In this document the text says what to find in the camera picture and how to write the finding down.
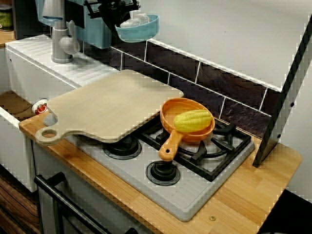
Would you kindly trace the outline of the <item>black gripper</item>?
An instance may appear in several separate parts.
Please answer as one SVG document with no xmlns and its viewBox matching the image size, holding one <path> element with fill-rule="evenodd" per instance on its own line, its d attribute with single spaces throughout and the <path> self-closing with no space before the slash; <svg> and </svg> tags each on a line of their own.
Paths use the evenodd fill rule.
<svg viewBox="0 0 312 234">
<path fill-rule="evenodd" d="M 91 19 L 103 17 L 105 24 L 112 32 L 116 32 L 116 26 L 131 18 L 130 12 L 139 10 L 141 5 L 138 0 L 131 0 L 126 3 L 124 0 L 85 0 Z"/>
</svg>

